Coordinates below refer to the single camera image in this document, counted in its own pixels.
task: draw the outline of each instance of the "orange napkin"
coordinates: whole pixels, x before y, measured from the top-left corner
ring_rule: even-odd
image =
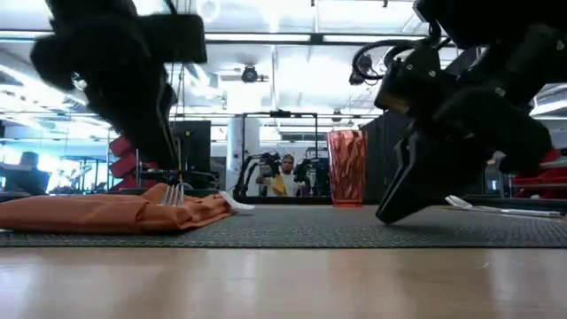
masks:
[[[0,204],[0,229],[77,233],[147,233],[203,227],[235,213],[218,194],[185,196],[180,207],[160,206],[167,185],[142,196],[37,196]]]

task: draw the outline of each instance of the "table surface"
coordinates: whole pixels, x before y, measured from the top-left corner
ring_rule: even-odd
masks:
[[[565,318],[562,250],[0,249],[2,319]]]

